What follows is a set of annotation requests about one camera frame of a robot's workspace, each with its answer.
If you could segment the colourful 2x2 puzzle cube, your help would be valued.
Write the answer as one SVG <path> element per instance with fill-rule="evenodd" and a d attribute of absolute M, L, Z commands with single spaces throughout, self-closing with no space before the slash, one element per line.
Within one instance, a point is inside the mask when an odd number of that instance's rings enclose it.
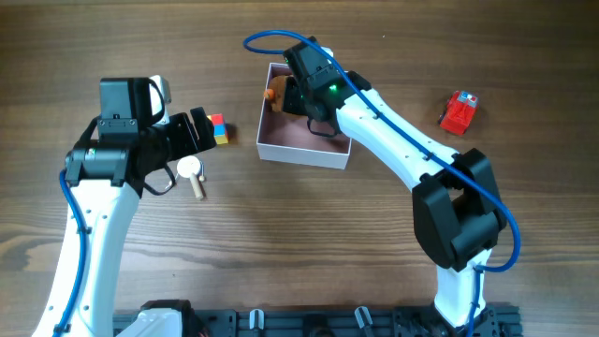
<path fill-rule="evenodd" d="M 222 114 L 208 115 L 208 119 L 213 125 L 213 136 L 218 145 L 229 144 L 229 137 L 226 129 L 226 122 Z"/>

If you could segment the brown plush toy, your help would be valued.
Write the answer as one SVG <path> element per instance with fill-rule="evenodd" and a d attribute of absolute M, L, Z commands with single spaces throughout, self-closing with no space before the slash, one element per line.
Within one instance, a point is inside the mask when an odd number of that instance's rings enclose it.
<path fill-rule="evenodd" d="M 273 112 L 288 112 L 285 104 L 285 93 L 289 76 L 276 76 L 272 78 L 264 91 L 264 98 L 270 104 Z"/>

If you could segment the wooden pig rattle drum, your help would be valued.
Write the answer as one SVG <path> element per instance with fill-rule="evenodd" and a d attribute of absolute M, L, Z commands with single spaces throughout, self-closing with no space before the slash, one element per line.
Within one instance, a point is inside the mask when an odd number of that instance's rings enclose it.
<path fill-rule="evenodd" d="M 199 179 L 201 169 L 202 164 L 200 160 L 192 155 L 181 158 L 177 163 L 178 174 L 189 180 L 197 199 L 205 198 Z"/>

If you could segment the white pink-lined cardboard box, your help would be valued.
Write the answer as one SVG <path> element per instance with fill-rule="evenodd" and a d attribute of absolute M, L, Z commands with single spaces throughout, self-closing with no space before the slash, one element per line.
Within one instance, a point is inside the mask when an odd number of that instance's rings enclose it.
<path fill-rule="evenodd" d="M 352 140 L 344 135 L 332 139 L 314 135 L 306 117 L 274 112 L 263 99 L 256 148 L 259 158 L 266 161 L 345 169 Z"/>

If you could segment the red toy fire truck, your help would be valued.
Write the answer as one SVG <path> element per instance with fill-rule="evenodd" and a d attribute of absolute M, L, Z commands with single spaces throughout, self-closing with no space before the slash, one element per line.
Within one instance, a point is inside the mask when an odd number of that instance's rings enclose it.
<path fill-rule="evenodd" d="M 445 131 L 463 136 L 478 109 L 479 98 L 466 91 L 456 91 L 446 102 L 438 124 Z"/>

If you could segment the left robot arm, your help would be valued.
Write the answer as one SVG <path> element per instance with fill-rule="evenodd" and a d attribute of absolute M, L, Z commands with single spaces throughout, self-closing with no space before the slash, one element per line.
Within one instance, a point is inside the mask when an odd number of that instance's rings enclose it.
<path fill-rule="evenodd" d="M 100 113 L 66 155 L 59 183 L 68 204 L 66 232 L 36 336 L 200 336 L 186 300 L 145 304 L 130 326 L 115 329 L 115 292 L 124 240 L 143 193 L 163 196 L 147 175 L 164 170 L 170 183 L 188 181 L 197 198 L 204 166 L 197 154 L 215 147 L 203 108 L 168 114 L 168 82 L 105 78 Z"/>

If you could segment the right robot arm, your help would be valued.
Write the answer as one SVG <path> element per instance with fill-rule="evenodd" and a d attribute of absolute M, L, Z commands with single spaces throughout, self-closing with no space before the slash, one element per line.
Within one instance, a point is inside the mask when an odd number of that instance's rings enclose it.
<path fill-rule="evenodd" d="M 437 268 L 434 307 L 448 326 L 469 329 L 486 307 L 487 264 L 506 221 L 490 162 L 429 138 L 388 106 L 358 73 L 342 73 L 311 37 L 283 56 L 303 112 L 330 124 L 387 165 L 412 193 L 414 232 Z"/>

